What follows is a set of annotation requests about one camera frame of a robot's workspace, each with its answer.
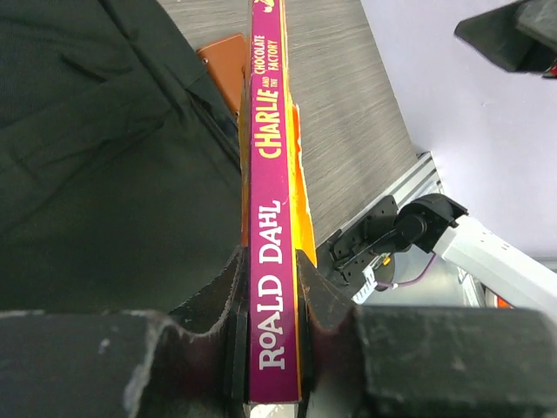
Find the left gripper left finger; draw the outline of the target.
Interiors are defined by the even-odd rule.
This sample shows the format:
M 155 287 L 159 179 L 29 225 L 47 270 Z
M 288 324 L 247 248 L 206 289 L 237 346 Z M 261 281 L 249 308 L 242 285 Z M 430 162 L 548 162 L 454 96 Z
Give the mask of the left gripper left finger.
M 238 249 L 172 313 L 8 311 L 1 315 L 4 417 L 241 417 L 232 334 L 245 287 Z

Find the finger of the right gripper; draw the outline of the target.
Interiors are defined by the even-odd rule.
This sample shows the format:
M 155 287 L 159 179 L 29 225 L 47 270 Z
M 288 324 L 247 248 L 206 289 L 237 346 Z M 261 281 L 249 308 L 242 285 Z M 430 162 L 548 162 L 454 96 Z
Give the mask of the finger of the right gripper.
M 556 0 L 516 1 L 469 17 L 454 35 L 504 71 L 556 77 Z

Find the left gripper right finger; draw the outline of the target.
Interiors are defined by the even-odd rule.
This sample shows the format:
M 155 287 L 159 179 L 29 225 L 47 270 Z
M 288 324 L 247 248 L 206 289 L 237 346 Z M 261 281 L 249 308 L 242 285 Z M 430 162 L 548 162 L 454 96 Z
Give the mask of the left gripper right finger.
M 359 306 L 304 253 L 308 417 L 553 417 L 556 327 L 527 309 Z

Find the orange paperback book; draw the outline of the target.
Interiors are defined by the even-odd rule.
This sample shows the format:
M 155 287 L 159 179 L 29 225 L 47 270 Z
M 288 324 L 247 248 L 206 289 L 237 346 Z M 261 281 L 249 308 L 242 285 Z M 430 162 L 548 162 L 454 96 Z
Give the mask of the orange paperback book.
M 317 261 L 290 90 L 285 2 L 251 1 L 239 117 L 242 243 L 248 252 L 248 401 L 302 399 L 297 251 Z

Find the black student backpack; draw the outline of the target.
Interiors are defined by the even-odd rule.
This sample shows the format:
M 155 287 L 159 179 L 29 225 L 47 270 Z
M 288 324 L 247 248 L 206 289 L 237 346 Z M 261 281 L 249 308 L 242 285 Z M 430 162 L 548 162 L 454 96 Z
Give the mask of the black student backpack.
M 171 311 L 240 241 L 236 125 L 156 1 L 1 4 L 1 308 Z

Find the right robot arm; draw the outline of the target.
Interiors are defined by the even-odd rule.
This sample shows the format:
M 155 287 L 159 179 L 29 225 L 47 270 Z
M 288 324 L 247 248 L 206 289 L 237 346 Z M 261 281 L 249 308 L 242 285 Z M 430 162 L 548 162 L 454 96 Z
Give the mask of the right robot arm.
M 459 22 L 454 34 L 508 72 L 540 72 L 556 55 L 556 3 L 515 1 Z M 405 205 L 393 223 L 391 252 L 417 246 L 453 263 L 513 307 L 556 317 L 556 274 L 487 230 L 442 194 Z

